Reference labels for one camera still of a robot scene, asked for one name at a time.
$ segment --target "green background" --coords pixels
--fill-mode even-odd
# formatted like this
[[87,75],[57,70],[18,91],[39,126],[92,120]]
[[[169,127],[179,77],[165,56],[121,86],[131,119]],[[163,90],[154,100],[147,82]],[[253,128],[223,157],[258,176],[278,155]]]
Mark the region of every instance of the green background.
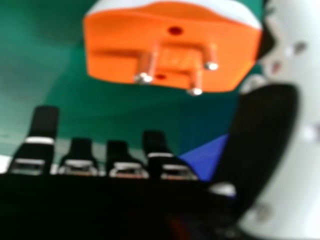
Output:
[[[144,130],[162,130],[181,154],[228,131],[237,90],[190,97],[179,89],[88,77],[82,18],[94,2],[0,1],[0,154],[12,154],[21,143],[38,105],[60,108],[62,140],[125,140],[138,150]],[[240,2],[261,18],[261,0]]]

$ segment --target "orange plug adapter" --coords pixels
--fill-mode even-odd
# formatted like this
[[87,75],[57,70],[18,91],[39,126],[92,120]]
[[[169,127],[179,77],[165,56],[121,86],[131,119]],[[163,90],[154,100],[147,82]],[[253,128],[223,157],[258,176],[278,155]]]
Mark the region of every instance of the orange plug adapter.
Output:
[[87,72],[192,95],[234,90],[256,63],[261,30],[174,1],[109,9],[84,19]]

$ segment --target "blue surface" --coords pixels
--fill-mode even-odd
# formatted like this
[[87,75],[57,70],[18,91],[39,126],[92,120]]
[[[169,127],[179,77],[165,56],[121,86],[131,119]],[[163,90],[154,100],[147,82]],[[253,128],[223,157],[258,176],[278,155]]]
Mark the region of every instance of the blue surface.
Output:
[[180,156],[191,165],[202,181],[210,181],[228,140],[223,135]]

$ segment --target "orange and white adapter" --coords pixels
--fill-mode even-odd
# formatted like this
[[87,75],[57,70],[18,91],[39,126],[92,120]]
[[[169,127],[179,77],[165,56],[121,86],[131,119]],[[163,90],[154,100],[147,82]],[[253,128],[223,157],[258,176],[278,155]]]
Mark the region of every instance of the orange and white adapter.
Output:
[[237,87],[256,63],[261,25],[234,0],[100,0],[84,37],[91,77],[200,95]]

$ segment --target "red hole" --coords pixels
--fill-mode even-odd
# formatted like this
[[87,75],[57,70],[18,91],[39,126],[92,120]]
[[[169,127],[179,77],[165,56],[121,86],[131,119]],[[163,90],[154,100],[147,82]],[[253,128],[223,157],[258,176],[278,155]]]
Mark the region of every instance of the red hole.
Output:
[[165,79],[167,78],[167,76],[166,76],[166,75],[163,75],[163,74],[157,74],[157,75],[155,76],[155,78],[158,79],[158,80],[165,80]]
[[168,31],[171,35],[181,35],[184,32],[179,26],[172,26],[168,29]]

